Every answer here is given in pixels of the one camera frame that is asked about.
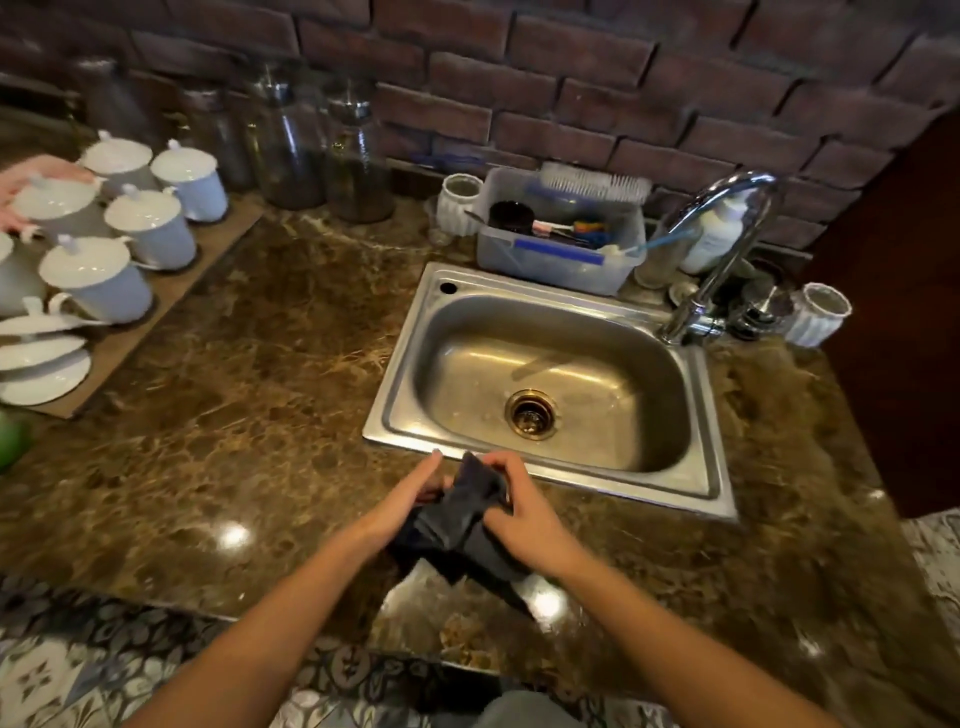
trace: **green object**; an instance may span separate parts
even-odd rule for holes
[[[30,449],[30,429],[0,409],[0,473]]]

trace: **black rag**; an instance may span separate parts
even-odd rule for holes
[[[425,558],[450,584],[465,575],[527,613],[510,583],[530,574],[484,526],[491,506],[510,512],[503,475],[471,452],[464,454],[453,486],[434,503],[415,508],[391,543],[405,572]]]

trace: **brick wall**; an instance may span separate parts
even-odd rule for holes
[[[769,242],[813,244],[960,96],[952,0],[5,0],[0,70],[68,85],[109,51],[169,79],[238,54],[376,78],[389,151],[544,158],[676,204],[738,167],[789,179]]]

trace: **sink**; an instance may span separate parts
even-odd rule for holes
[[[703,349],[668,313],[442,263],[423,272],[364,437],[735,519]]]

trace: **brown mat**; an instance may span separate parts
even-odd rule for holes
[[[88,348],[93,359],[90,374],[79,387],[58,400],[27,409],[65,420],[79,414],[160,319],[186,296],[204,273],[253,227],[262,214],[263,207],[258,199],[246,196],[231,200],[229,213],[221,222],[212,225],[191,224],[190,229],[197,240],[198,252],[190,267],[167,274],[143,272],[155,294],[154,307],[150,314],[141,321],[124,327],[79,329],[77,333],[86,336],[90,342]]]

